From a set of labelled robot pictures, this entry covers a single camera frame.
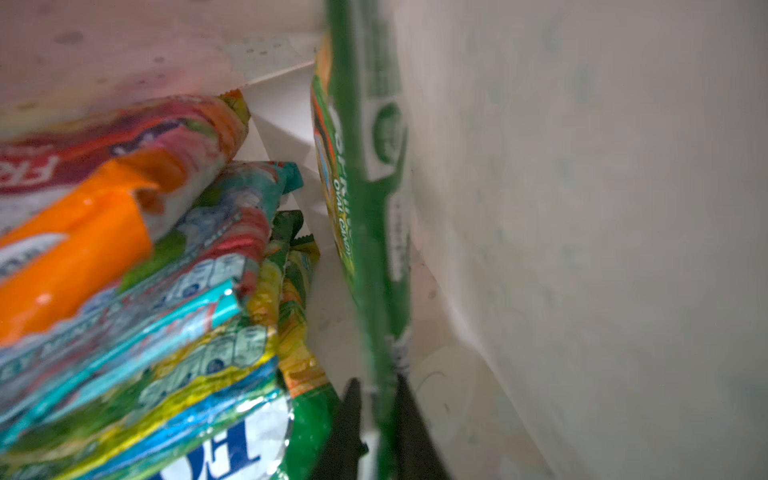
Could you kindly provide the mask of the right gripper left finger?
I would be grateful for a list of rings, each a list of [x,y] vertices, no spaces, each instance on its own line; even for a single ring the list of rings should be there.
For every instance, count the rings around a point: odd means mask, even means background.
[[[311,480],[357,480],[365,446],[360,437],[361,382],[349,380],[334,417],[331,433],[309,478]]]

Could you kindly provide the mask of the green yellow Fox's candy packet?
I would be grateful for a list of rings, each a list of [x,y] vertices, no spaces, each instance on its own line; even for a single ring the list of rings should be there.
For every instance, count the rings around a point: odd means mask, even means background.
[[[376,476],[394,479],[397,377],[411,336],[409,128],[389,1],[329,1],[330,212],[368,359]]]

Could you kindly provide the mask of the white paper bag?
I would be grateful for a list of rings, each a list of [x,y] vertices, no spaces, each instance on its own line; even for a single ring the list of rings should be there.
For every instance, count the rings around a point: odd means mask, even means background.
[[[413,239],[563,479],[767,475],[767,5],[385,1]]]

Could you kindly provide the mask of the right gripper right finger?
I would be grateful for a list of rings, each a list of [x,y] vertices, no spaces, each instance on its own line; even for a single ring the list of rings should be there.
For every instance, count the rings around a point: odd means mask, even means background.
[[[407,379],[397,376],[395,399],[397,479],[448,480],[448,472],[432,443]]]

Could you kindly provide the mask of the green snack packet in bag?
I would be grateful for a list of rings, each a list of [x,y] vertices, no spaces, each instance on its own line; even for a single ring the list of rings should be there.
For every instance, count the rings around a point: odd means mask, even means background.
[[[304,479],[337,395],[293,163],[234,162],[154,256],[1,357],[5,479]]]

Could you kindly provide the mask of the orange snack packet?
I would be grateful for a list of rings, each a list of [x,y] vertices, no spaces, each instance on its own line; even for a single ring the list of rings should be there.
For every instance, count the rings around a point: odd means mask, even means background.
[[[136,103],[1,146],[1,343],[72,318],[150,256],[244,143],[243,94]]]

